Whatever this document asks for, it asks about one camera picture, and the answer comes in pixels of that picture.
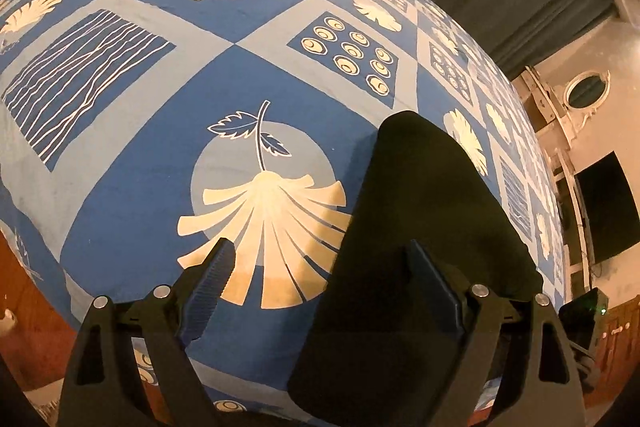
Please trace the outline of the black pants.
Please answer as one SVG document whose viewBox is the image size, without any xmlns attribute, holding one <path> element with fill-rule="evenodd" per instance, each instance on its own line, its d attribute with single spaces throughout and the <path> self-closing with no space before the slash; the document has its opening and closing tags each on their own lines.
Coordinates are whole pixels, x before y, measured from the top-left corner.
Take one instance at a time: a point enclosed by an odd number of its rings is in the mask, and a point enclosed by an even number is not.
<svg viewBox="0 0 640 427">
<path fill-rule="evenodd" d="M 527 300 L 542 280 L 458 142 L 416 113 L 386 118 L 292 400 L 337 426 L 416 425 L 457 364 L 475 284 Z"/>
</svg>

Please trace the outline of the wooden cabinet door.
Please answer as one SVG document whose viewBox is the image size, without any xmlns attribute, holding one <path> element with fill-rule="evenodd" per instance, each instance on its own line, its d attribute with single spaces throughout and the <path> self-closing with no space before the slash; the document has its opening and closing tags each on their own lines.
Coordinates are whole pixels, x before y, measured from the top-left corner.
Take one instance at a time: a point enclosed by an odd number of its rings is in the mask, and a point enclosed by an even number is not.
<svg viewBox="0 0 640 427">
<path fill-rule="evenodd" d="M 639 296 L 609 309 L 597 343 L 596 389 L 585 395 L 588 411 L 613 402 L 629 381 L 639 362 Z"/>
</svg>

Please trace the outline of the blue patterned bed sheet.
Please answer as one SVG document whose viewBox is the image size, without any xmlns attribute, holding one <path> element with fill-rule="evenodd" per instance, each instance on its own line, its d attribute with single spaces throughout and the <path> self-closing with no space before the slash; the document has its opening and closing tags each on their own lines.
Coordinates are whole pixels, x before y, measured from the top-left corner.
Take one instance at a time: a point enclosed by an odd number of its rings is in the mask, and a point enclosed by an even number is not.
<svg viewBox="0 0 640 427">
<path fill-rule="evenodd" d="M 1 231 L 70 325 L 239 257 L 190 357 L 221 410 L 285 384 L 382 121 L 452 136 L 565 300 L 547 166 L 501 68 L 440 0 L 1 0 Z"/>
</svg>

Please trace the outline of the black wall television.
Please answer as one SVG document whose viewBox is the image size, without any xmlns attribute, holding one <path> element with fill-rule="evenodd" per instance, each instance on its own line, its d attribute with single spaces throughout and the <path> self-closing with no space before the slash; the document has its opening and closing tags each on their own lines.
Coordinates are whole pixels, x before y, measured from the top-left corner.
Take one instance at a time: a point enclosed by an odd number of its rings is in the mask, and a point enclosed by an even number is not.
<svg viewBox="0 0 640 427">
<path fill-rule="evenodd" d="M 639 213 L 614 152 L 576 174 L 584 201 L 594 262 L 611 259 L 639 243 Z"/>
</svg>

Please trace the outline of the oval wall mirror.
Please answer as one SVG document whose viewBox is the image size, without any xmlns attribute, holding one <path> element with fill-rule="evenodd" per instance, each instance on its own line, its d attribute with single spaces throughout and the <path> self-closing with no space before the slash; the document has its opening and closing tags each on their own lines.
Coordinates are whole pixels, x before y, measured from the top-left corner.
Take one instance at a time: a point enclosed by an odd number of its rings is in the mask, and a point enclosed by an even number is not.
<svg viewBox="0 0 640 427">
<path fill-rule="evenodd" d="M 611 73 L 587 70 L 567 83 L 563 102 L 569 109 L 596 109 L 611 91 Z"/>
</svg>

